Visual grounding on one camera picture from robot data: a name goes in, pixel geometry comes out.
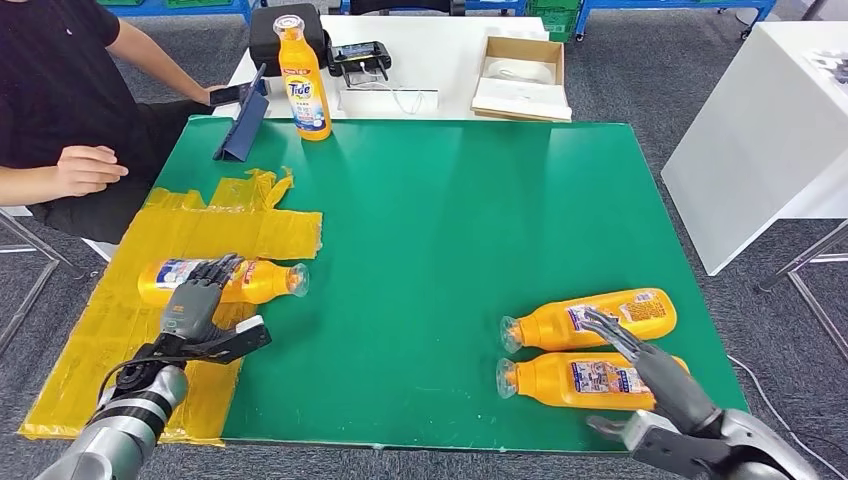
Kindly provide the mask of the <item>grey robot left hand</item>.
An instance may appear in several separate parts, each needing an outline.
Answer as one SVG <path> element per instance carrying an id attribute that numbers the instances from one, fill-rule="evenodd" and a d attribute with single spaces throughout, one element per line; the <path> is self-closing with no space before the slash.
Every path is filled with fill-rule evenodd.
<path id="1" fill-rule="evenodd" d="M 160 321 L 161 332 L 191 344 L 221 337 L 224 331 L 214 323 L 213 317 L 224 287 L 244 260 L 243 256 L 231 253 L 198 264 L 171 295 Z"/>

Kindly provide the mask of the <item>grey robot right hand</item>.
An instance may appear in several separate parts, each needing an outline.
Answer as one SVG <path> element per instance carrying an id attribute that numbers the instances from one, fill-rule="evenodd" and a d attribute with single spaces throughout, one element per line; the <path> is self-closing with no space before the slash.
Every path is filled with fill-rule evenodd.
<path id="1" fill-rule="evenodd" d="M 655 411 L 684 434 L 712 438 L 721 432 L 722 410 L 671 355 L 638 339 L 612 317 L 588 308 L 581 327 L 612 345 L 636 369 L 655 398 Z"/>

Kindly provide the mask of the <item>person's right hand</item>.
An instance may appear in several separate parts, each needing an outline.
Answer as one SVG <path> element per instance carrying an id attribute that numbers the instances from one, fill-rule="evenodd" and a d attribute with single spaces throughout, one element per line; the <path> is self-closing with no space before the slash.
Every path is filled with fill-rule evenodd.
<path id="1" fill-rule="evenodd" d="M 82 197 L 105 190 L 129 174 L 118 163 L 114 150 L 106 146 L 65 147 L 56 165 L 62 197 Z"/>

